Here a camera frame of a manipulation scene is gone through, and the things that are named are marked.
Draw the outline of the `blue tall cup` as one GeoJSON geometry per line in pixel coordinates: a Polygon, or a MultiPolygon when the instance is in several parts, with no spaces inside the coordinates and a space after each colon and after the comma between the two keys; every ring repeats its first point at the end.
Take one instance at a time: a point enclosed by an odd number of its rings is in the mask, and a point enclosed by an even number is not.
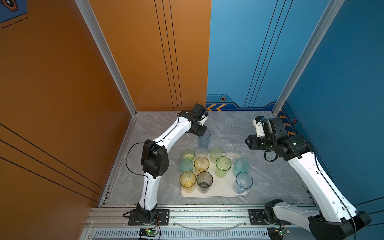
{"type": "Polygon", "coordinates": [[[210,137],[211,137],[211,132],[208,129],[206,129],[205,133],[201,137],[198,137],[199,148],[208,149],[210,144],[210,137]]]}
{"type": "Polygon", "coordinates": [[[242,194],[250,189],[254,184],[253,178],[246,172],[240,172],[236,175],[234,191],[236,194],[242,194]]]}

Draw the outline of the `clear dimpled small cup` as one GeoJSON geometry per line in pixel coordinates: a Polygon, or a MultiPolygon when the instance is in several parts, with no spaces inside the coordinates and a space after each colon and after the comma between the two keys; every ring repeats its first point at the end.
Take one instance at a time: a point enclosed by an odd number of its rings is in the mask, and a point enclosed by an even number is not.
{"type": "Polygon", "coordinates": [[[195,157],[196,158],[200,158],[200,157],[207,158],[208,157],[208,150],[205,149],[205,148],[198,148],[198,149],[196,149],[195,157]]]}

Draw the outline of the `small green cup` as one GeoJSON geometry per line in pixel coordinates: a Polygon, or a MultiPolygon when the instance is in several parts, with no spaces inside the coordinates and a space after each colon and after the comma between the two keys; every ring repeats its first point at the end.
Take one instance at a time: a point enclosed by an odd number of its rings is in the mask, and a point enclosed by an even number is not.
{"type": "Polygon", "coordinates": [[[217,158],[221,157],[223,155],[223,151],[221,148],[214,147],[210,149],[210,161],[212,164],[216,164],[217,158]]]}
{"type": "Polygon", "coordinates": [[[191,160],[193,161],[195,159],[195,152],[192,150],[185,150],[183,152],[183,160],[191,160]]]}

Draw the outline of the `teal tall cup front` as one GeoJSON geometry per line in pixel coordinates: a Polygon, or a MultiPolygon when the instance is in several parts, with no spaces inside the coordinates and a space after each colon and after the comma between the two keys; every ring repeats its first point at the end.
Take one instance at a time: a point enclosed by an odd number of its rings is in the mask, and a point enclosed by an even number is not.
{"type": "Polygon", "coordinates": [[[234,163],[233,174],[236,177],[240,172],[247,172],[250,168],[248,161],[245,159],[237,159],[234,163]]]}

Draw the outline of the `teal tall cup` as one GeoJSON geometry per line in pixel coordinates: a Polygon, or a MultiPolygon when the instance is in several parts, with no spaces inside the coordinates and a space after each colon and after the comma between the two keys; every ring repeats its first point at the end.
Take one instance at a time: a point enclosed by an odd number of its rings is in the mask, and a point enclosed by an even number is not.
{"type": "Polygon", "coordinates": [[[192,172],[194,170],[194,162],[190,159],[183,159],[179,164],[180,171],[184,172],[192,172]]]}
{"type": "Polygon", "coordinates": [[[237,159],[234,163],[233,174],[236,177],[240,172],[247,172],[250,168],[248,161],[245,159],[237,159]]]}

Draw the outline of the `clear faceted small cup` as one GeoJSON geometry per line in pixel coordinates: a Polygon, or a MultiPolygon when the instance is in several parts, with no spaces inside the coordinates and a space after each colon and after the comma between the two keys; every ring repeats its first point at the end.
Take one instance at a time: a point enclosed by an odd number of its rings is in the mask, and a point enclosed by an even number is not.
{"type": "Polygon", "coordinates": [[[225,157],[227,157],[231,161],[236,161],[237,159],[240,158],[240,154],[236,151],[226,151],[225,157]]]}

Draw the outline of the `amber tall cup back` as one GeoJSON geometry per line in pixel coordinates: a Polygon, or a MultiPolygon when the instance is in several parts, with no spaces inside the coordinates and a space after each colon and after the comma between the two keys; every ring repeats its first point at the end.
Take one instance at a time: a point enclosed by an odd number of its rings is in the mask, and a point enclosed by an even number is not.
{"type": "Polygon", "coordinates": [[[198,175],[200,172],[207,171],[210,167],[210,161],[205,157],[198,157],[194,161],[194,171],[198,175]]]}

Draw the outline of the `teal tall cup back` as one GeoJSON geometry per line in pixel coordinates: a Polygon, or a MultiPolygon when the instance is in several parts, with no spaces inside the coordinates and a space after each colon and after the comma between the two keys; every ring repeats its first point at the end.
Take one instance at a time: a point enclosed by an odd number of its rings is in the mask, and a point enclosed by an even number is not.
{"type": "Polygon", "coordinates": [[[183,159],[179,164],[180,171],[184,172],[192,172],[194,170],[194,162],[190,159],[183,159]]]}

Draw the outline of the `green tall cup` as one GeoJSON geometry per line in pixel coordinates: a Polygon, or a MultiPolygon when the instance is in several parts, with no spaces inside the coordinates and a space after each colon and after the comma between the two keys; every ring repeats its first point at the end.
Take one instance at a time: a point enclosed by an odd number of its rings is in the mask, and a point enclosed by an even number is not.
{"type": "Polygon", "coordinates": [[[216,160],[216,176],[224,178],[232,167],[232,162],[229,158],[222,156],[216,160]]]}

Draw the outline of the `yellow tall cup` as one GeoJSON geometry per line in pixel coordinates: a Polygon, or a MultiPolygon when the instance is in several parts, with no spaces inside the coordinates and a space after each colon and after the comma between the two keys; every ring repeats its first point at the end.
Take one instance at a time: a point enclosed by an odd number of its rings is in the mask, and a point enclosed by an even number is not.
{"type": "Polygon", "coordinates": [[[186,193],[192,193],[195,190],[196,175],[191,171],[183,172],[180,176],[181,188],[186,193]]]}

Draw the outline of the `grey smoky tall cup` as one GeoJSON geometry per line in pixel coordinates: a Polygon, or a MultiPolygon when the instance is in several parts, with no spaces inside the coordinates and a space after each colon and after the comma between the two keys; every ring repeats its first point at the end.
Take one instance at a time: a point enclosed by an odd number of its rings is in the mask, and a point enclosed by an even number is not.
{"type": "Polygon", "coordinates": [[[202,171],[197,175],[198,189],[202,194],[205,194],[213,184],[213,176],[207,171],[202,171]]]}

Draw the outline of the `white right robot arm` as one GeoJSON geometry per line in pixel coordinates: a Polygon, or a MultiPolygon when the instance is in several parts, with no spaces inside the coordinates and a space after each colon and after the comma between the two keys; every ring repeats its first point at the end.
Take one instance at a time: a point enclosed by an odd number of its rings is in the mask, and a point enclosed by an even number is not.
{"type": "Polygon", "coordinates": [[[280,118],[258,116],[253,125],[256,134],[245,140],[249,149],[272,152],[276,158],[284,158],[298,173],[319,207],[315,212],[275,199],[265,204],[262,216],[267,224],[286,221],[309,231],[317,240],[344,240],[357,237],[357,232],[372,222],[368,213],[359,212],[339,191],[303,136],[289,136],[280,118]]]}

